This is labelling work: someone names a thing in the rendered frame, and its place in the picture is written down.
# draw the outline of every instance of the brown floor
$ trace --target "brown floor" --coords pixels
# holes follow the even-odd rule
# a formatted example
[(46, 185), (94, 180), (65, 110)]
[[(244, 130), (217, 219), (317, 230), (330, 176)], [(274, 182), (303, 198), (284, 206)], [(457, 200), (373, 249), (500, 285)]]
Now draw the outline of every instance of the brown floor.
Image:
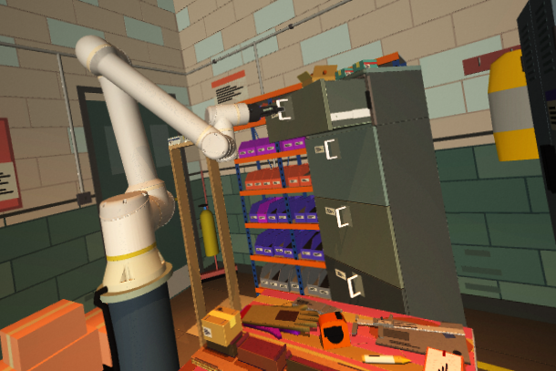
[[(250, 274), (238, 273), (238, 281), (240, 294), (256, 296)], [(203, 283), (203, 292), (210, 311), (228, 297), (224, 277)], [(183, 366), (199, 349), (199, 339), (186, 333), (195, 325), (191, 289), (171, 299), (171, 306)], [(556, 325), (469, 309), (465, 314), (475, 332), (479, 362), (512, 371), (556, 371)]]

